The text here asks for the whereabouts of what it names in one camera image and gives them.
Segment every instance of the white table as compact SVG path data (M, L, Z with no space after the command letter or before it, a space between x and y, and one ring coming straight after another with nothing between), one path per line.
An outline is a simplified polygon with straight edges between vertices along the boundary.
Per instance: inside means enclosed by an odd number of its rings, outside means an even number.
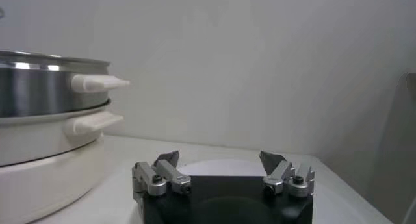
M231 149L206 145L142 140L119 136L106 136L103 145L115 166L112 174L100 185L73 204L55 212L35 224L91 223L141 224L137 204L132 198L131 167L138 161L152 163L159 154L179 150L178 166L232 158L259 163L259 151ZM314 223L389 223L377 209L357 194L319 159L307 155L282 154L295 166L301 162L311 164L316 171Z

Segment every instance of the white pot handle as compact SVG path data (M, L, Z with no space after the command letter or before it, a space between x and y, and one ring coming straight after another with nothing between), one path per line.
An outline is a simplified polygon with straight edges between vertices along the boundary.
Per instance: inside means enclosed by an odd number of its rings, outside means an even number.
M108 111L101 111L87 116L71 118L64 125L64 133L68 136L78 136L104 129L123 120L123 116Z
M72 77L71 87L77 93L96 93L130 85L130 81L121 80L112 75L82 75Z

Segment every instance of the screw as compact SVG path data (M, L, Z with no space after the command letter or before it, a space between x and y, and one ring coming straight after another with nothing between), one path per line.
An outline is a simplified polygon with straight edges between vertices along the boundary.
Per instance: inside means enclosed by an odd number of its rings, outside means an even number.
M270 185L265 186L265 189L263 190L266 196L273 196L274 193L274 188Z
M293 184L296 185L301 185L302 183L304 183L304 178L301 176L294 176L293 178Z
M161 177L160 175L154 175L154 176L151 178L151 181L152 181L152 183L158 183L158 182L161 182L161 181L162 181L162 177Z
M190 194L190 193L191 193L191 188L190 188L190 186L188 186L188 185L186 185L186 186L182 186L182 187L181 187L181 191L182 191L182 193L183 193L183 194L188 195L188 194Z

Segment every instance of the stainless steel pot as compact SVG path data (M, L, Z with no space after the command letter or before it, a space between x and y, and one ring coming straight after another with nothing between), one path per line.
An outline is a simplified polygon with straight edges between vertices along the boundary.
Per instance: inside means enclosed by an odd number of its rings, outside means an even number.
M73 112L104 106L107 90L128 81L108 75L108 62L0 51L0 118Z

